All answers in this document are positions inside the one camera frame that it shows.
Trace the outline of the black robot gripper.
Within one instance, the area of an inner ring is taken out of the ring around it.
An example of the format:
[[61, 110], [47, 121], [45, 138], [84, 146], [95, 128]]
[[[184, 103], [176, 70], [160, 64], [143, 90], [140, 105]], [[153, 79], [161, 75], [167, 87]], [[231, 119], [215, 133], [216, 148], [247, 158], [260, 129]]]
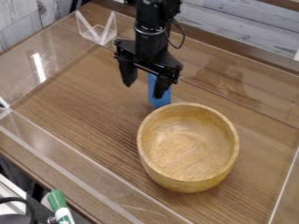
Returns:
[[135, 26], [135, 40], [115, 40], [115, 58], [119, 62], [121, 80], [129, 88], [141, 69], [156, 76], [153, 98], [161, 99], [172, 84], [177, 83], [183, 64], [169, 54], [169, 26], [148, 29]]

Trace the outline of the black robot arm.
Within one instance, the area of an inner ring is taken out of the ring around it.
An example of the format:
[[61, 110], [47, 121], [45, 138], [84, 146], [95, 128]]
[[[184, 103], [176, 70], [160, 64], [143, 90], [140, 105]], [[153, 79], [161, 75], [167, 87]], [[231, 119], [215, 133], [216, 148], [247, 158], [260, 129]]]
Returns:
[[177, 83], [183, 64], [171, 55], [171, 26], [180, 13], [181, 0], [136, 0], [135, 40], [115, 40], [115, 58], [123, 83], [131, 87], [141, 69], [155, 75], [153, 98], [161, 99]]

